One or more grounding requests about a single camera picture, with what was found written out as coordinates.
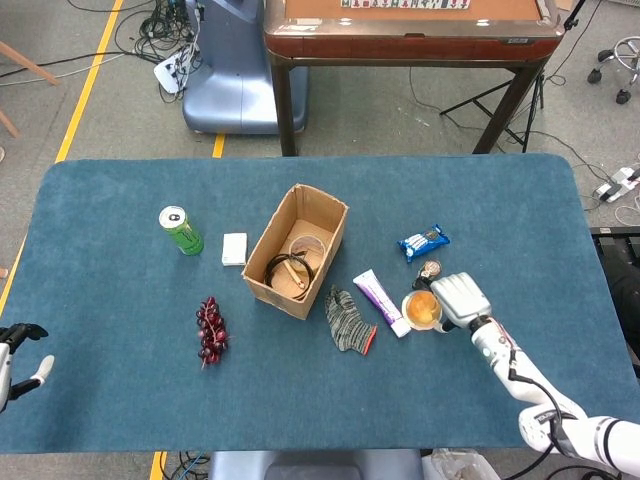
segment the power strip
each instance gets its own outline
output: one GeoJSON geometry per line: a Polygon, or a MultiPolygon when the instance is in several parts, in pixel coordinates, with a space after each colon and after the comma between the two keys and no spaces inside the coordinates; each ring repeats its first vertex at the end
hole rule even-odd
{"type": "Polygon", "coordinates": [[[612,203],[634,190],[640,183],[640,169],[622,167],[611,176],[615,183],[603,183],[595,191],[596,198],[603,202],[612,203]]]}
{"type": "Polygon", "coordinates": [[[160,85],[167,93],[175,94],[180,91],[176,65],[182,55],[182,52],[174,53],[153,68],[153,73],[158,79],[158,82],[160,82],[160,85]]]}

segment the can lid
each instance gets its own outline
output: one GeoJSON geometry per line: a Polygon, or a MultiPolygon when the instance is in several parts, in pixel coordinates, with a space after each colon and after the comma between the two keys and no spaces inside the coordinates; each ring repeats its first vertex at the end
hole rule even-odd
{"type": "Polygon", "coordinates": [[[169,206],[165,207],[161,212],[158,220],[162,228],[176,228],[182,225],[187,214],[181,207],[169,206]]]}

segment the snack bar wrapper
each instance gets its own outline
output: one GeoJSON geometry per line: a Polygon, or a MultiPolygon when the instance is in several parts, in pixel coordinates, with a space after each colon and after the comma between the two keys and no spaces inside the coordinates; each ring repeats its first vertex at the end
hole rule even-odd
{"type": "Polygon", "coordinates": [[[398,240],[398,245],[407,256],[407,262],[431,250],[435,250],[440,245],[451,243],[439,225],[434,225],[424,233],[416,233],[404,240],[398,240]]]}

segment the green soda can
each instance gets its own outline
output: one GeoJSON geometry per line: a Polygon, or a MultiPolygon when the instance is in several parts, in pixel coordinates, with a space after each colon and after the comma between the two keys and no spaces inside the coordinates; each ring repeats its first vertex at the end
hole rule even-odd
{"type": "Polygon", "coordinates": [[[160,225],[173,238],[185,255],[197,255],[204,248],[204,241],[191,224],[183,208],[165,207],[160,212],[160,225]]]}

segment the gray knit glove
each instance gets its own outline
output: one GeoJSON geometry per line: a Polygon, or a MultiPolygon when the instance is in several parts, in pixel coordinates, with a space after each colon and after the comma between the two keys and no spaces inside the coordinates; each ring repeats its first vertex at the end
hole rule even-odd
{"type": "Polygon", "coordinates": [[[349,292],[333,285],[324,301],[324,309],[338,349],[342,352],[352,349],[366,355],[378,327],[362,321],[349,292]]]}

